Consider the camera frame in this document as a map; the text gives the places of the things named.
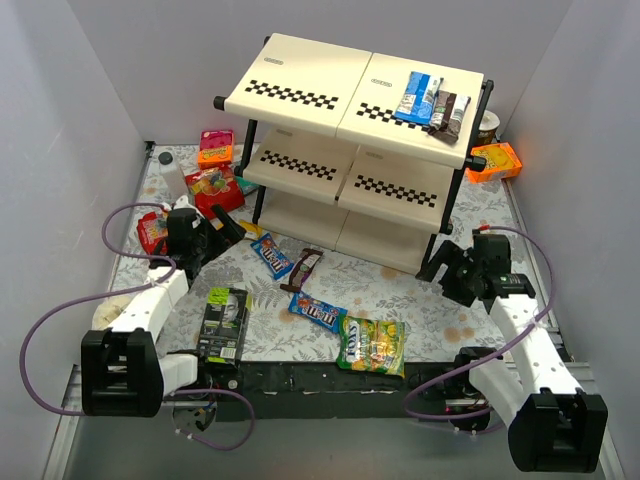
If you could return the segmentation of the green Fox's candy bag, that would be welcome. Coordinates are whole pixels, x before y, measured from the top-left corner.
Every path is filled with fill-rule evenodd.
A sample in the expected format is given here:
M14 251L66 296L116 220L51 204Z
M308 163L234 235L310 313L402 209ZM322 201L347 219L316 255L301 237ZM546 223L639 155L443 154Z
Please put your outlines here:
M337 365L344 370L405 377L405 323L342 315Z

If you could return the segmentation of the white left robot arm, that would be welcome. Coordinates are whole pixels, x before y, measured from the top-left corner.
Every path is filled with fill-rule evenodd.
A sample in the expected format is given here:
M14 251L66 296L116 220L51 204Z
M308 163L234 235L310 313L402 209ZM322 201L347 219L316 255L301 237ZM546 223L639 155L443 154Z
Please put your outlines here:
M242 240L246 230L222 206L213 225L186 198L166 218L164 245L151 255L147 283L103 330L81 342L82 409L89 416L153 417L164 398L198 380L196 353L160 358L156 341L175 304L202 267Z

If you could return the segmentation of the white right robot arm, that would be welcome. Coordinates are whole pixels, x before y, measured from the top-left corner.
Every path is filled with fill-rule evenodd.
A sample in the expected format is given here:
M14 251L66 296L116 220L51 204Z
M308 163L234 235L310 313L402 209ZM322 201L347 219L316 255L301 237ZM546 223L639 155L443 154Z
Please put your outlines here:
M419 273L436 280L444 297L463 306L481 301L505 345L458 355L454 369L413 389L411 402L428 388L460 376L479 392L507 428L515 466L523 472L595 471L608 409L571 374L541 321L535 291L511 270L504 227L480 227L462 249L446 240Z

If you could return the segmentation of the red gummy candy bag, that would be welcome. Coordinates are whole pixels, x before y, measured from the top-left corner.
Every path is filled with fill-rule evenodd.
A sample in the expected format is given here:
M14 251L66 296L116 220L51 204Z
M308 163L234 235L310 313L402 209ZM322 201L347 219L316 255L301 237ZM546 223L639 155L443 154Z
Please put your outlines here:
M187 175L185 181L194 197L195 206L209 220L216 217L213 210L215 205L231 212L245 204L244 194L233 170L227 165Z

